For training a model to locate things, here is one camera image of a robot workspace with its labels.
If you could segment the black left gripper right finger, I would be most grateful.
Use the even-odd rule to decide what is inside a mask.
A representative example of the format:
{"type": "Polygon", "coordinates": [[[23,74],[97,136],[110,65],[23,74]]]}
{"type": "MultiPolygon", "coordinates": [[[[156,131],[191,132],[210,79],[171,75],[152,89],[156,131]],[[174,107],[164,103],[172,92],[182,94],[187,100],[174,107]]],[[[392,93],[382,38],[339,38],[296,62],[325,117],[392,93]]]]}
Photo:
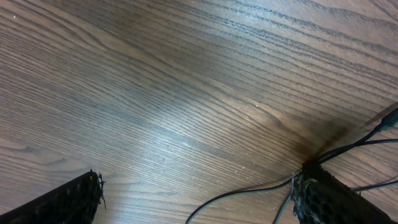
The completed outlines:
{"type": "Polygon", "coordinates": [[[397,224],[317,163],[293,177],[290,199],[300,224],[397,224]]]}

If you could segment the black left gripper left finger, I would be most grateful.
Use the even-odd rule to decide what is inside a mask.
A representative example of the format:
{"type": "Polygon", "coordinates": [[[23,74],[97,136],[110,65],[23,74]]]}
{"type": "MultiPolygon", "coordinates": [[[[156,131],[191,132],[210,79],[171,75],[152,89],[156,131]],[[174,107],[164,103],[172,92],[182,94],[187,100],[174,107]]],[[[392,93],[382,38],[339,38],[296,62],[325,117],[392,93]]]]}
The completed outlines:
{"type": "Polygon", "coordinates": [[[102,175],[89,171],[1,215],[1,224],[92,224],[105,203],[102,175]]]}

